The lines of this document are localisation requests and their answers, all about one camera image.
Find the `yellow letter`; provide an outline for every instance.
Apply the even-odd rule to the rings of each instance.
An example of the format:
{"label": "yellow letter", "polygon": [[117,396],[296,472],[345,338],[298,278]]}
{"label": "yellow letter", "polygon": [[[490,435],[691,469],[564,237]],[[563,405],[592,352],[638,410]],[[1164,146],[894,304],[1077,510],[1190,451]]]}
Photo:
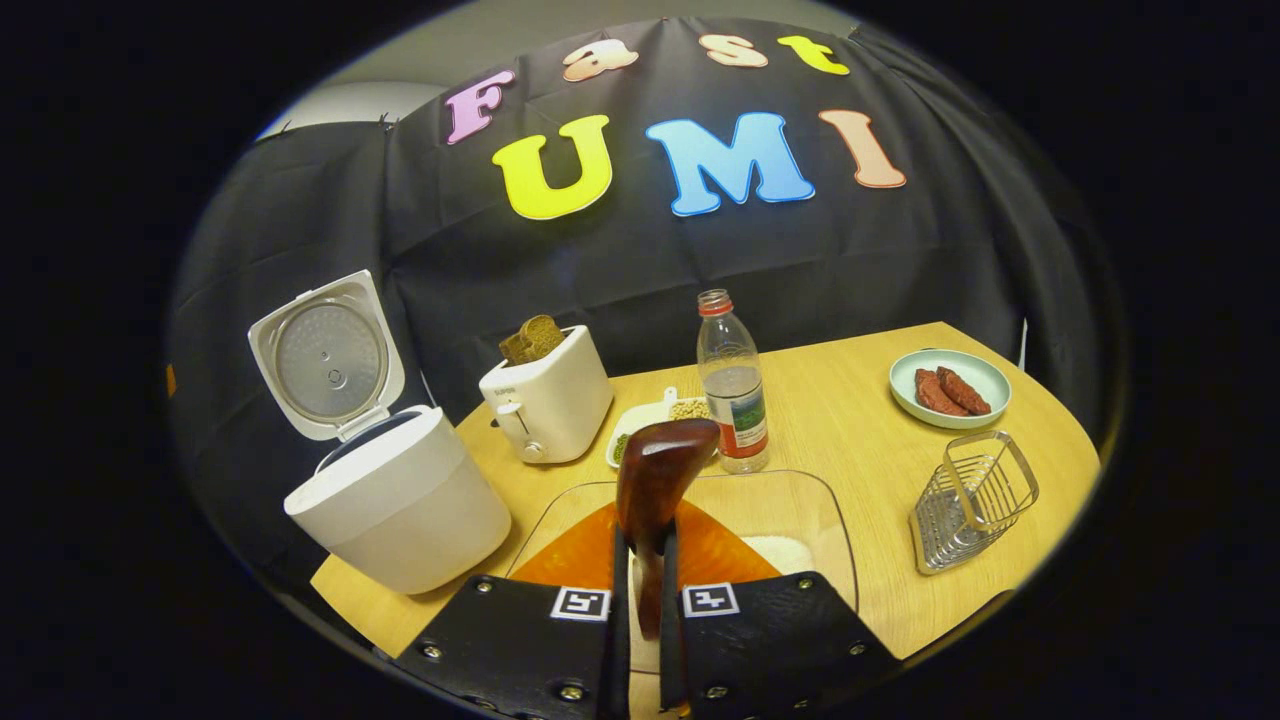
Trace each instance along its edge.
{"label": "yellow letter", "polygon": [[800,55],[800,59],[812,68],[817,68],[833,76],[849,74],[849,68],[841,65],[840,63],[832,63],[827,59],[827,55],[831,55],[831,47],[827,47],[826,45],[818,45],[817,42],[800,35],[780,37],[778,44],[791,46],[791,49],[796,51],[796,55]]}
{"label": "yellow letter", "polygon": [[550,220],[576,213],[595,202],[613,182],[609,149],[604,145],[605,115],[588,115],[564,123],[559,133],[573,141],[582,177],[573,184],[552,190],[547,186],[539,150],[547,145],[547,136],[532,135],[517,140],[493,154],[493,164],[502,168],[507,182],[511,209],[531,220]]}
{"label": "yellow letter", "polygon": [[872,119],[852,110],[823,110],[818,113],[823,120],[836,126],[840,137],[845,138],[849,152],[858,164],[854,179],[864,187],[901,187],[906,176],[888,161],[884,149],[872,135]]}
{"label": "yellow letter", "polygon": [[763,68],[769,64],[763,53],[751,50],[755,46],[736,35],[704,35],[698,44],[707,49],[708,58],[722,65]]}
{"label": "yellow letter", "polygon": [[639,53],[627,50],[621,40],[598,40],[584,45],[564,58],[564,79],[577,82],[595,77],[604,70],[616,70],[636,61]]}

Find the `light blue plate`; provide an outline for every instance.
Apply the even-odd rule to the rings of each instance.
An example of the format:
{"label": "light blue plate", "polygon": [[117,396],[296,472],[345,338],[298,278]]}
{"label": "light blue plate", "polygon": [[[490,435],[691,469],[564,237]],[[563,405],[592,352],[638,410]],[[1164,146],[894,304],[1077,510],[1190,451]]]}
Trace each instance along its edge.
{"label": "light blue plate", "polygon": [[[915,400],[915,370],[937,370],[938,365],[951,368],[964,382],[969,383],[978,395],[991,405],[991,413],[986,415],[970,415],[956,418],[945,415],[924,407]],[[1014,396],[1014,388],[995,365],[982,357],[959,352],[955,350],[920,350],[905,355],[893,363],[888,370],[888,386],[893,389],[893,398],[904,410],[913,416],[937,425],[940,428],[969,429],[989,425],[1009,407],[1009,401]]]}

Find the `blue letter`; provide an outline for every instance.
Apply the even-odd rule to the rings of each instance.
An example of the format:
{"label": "blue letter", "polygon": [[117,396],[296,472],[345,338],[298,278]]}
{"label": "blue letter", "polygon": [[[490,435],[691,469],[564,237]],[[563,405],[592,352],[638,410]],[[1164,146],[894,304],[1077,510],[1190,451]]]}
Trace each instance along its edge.
{"label": "blue letter", "polygon": [[753,168],[760,170],[755,196],[765,202],[813,197],[813,184],[800,176],[787,147],[783,124],[782,115],[773,113],[739,115],[730,146],[694,120],[667,120],[650,126],[644,131],[645,137],[662,143],[676,176],[680,195],[671,204],[671,211],[686,217],[719,208],[719,196],[707,190],[703,170],[739,205],[746,202]]}

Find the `plate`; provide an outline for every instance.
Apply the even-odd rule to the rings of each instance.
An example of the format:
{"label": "plate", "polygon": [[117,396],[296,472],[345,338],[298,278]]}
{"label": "plate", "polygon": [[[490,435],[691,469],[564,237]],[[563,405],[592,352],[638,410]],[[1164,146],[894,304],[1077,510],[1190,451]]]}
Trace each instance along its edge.
{"label": "plate", "polygon": [[[969,383],[978,395],[991,405],[991,413],[986,415],[970,415],[957,418],[946,415],[924,407],[915,400],[915,372],[918,369],[937,370],[938,365],[951,368],[964,382]],[[956,350],[928,348],[905,355],[893,363],[888,370],[888,386],[893,391],[893,398],[914,418],[924,420],[931,425],[950,429],[970,429],[989,425],[996,421],[1009,401],[1014,396],[1014,387],[995,365],[982,357],[960,352]]]}
{"label": "plate", "polygon": [[705,400],[701,396],[677,397],[677,393],[678,391],[675,387],[668,387],[663,391],[660,401],[636,405],[618,418],[618,421],[613,425],[613,434],[609,436],[609,442],[604,446],[604,461],[609,464],[609,468],[618,468],[618,464],[613,461],[613,446],[618,443],[618,436],[622,433],[630,436],[645,425],[653,425],[654,423],[664,423],[669,420],[671,406],[677,402]]}

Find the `rice cooker lid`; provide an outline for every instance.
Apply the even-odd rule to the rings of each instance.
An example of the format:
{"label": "rice cooker lid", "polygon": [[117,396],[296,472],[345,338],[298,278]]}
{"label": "rice cooker lid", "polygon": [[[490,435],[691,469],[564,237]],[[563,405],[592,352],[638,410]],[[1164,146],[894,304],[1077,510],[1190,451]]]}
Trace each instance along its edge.
{"label": "rice cooker lid", "polygon": [[280,410],[311,439],[347,439],[389,416],[404,369],[369,270],[293,301],[250,328]]}

